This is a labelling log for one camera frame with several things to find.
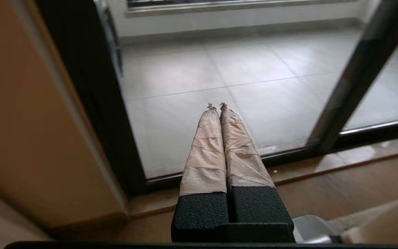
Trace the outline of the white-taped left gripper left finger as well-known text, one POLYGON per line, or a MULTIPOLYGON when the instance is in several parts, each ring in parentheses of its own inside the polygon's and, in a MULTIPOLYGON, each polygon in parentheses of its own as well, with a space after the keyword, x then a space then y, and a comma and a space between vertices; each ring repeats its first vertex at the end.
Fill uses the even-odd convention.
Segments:
POLYGON ((220 117, 209 104, 199 120, 186 160, 171 223, 172 242, 217 242, 229 222, 227 169, 220 117))

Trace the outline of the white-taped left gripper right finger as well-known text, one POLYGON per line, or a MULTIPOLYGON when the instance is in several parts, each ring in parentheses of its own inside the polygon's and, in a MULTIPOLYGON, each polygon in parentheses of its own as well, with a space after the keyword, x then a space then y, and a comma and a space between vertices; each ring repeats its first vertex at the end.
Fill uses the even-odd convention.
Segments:
POLYGON ((292 218, 242 119, 226 103, 221 103, 220 110, 231 219, 292 225, 292 218))

